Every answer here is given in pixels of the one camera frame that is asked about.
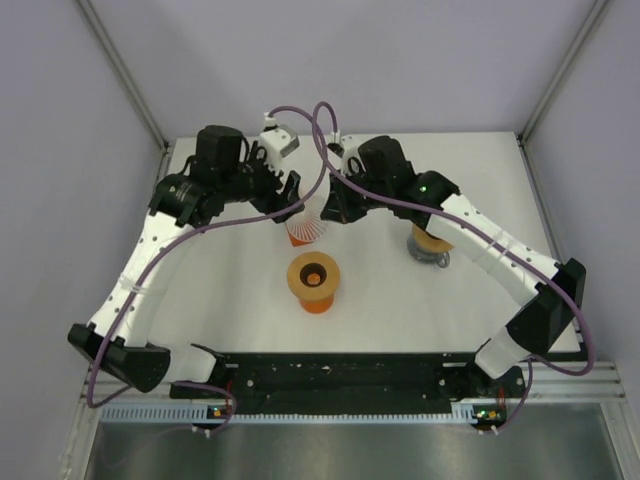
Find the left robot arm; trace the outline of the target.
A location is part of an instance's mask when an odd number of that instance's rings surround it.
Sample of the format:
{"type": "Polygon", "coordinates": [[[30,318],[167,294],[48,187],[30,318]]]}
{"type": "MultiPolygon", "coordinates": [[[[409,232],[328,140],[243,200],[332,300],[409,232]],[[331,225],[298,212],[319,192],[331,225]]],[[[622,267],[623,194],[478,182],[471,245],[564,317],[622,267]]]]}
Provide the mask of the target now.
{"type": "Polygon", "coordinates": [[[254,141],[232,127],[198,132],[182,170],[156,186],[138,242],[103,305],[75,324],[69,343],[87,360],[146,393],[161,382],[191,381],[205,396],[226,387],[227,374],[203,347],[161,346],[149,335],[169,284],[190,249],[179,237],[210,224],[226,205],[250,203],[280,223],[299,212],[300,176],[284,173],[283,159],[299,146],[297,134],[269,120],[254,141]]]}

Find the orange filter box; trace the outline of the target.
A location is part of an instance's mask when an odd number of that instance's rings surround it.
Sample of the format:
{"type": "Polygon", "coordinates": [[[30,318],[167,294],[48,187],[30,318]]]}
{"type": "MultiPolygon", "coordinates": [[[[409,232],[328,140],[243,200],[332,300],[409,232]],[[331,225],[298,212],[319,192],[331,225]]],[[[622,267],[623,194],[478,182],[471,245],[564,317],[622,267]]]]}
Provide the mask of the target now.
{"type": "Polygon", "coordinates": [[[286,230],[289,241],[293,247],[309,245],[314,242],[313,233],[303,226],[287,226],[286,230]]]}

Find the grey glass server carafe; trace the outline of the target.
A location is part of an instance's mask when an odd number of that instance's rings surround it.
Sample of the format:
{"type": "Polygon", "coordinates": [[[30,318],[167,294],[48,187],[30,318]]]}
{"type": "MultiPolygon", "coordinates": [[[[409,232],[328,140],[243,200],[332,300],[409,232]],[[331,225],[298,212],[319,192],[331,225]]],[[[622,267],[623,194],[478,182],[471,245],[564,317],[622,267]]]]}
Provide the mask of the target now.
{"type": "Polygon", "coordinates": [[[448,268],[450,265],[450,254],[435,253],[421,247],[413,236],[407,239],[407,250],[412,258],[416,261],[428,265],[436,265],[441,269],[448,268]]]}

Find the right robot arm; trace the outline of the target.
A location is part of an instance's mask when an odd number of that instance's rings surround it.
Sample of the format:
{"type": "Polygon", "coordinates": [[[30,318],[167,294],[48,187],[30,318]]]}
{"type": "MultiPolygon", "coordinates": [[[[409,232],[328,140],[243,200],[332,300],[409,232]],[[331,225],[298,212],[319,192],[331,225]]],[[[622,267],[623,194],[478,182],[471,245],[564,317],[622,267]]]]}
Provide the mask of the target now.
{"type": "Polygon", "coordinates": [[[386,208],[413,224],[421,250],[432,255],[459,250],[519,305],[517,314],[475,353],[466,372],[474,393],[492,394],[511,367],[549,352],[580,309],[586,269],[579,261],[562,263],[520,242],[444,175],[416,172],[400,142],[388,135],[360,142],[334,133],[328,148],[341,167],[330,171],[322,219],[350,224],[386,208]]]}

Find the orange liquid glass flask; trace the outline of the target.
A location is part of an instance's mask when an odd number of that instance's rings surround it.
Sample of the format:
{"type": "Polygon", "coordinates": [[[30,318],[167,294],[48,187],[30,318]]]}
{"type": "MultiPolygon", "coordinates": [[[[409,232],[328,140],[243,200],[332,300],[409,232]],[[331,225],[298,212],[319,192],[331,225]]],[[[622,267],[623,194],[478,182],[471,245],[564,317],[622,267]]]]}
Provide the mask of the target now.
{"type": "Polygon", "coordinates": [[[321,314],[331,308],[336,289],[336,284],[328,273],[303,270],[300,273],[297,297],[305,311],[321,314]]]}

